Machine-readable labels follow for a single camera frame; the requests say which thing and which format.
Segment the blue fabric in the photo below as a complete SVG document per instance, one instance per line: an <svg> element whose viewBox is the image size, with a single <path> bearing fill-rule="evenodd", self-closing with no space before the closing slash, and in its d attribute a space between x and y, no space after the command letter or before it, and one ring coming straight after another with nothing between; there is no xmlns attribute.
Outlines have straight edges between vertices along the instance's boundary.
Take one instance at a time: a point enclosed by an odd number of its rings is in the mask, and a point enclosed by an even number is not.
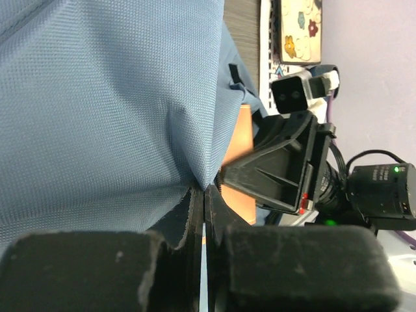
<svg viewBox="0 0 416 312"><path fill-rule="evenodd" d="M213 181L240 105L262 107L223 6L0 0L0 253L29 231L143 231Z"/></svg>

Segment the purple cable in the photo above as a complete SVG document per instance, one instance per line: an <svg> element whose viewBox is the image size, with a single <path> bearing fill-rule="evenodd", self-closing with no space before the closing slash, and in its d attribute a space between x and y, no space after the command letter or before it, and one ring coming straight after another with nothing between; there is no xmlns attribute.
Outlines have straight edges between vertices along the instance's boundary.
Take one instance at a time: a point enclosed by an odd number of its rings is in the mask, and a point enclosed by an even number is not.
<svg viewBox="0 0 416 312"><path fill-rule="evenodd" d="M413 245L413 247L416 248L416 239L414 239L412 236L410 236L409 234L403 232L403 231L395 231L395 233L400 236L402 239L404 239L406 242L408 242L409 244Z"/></svg>
<svg viewBox="0 0 416 312"><path fill-rule="evenodd" d="M331 92L330 98L328 99L328 101L326 102L326 122L331 122L331 111L332 111L332 101L333 101L333 96L335 94L335 91Z"/></svg>

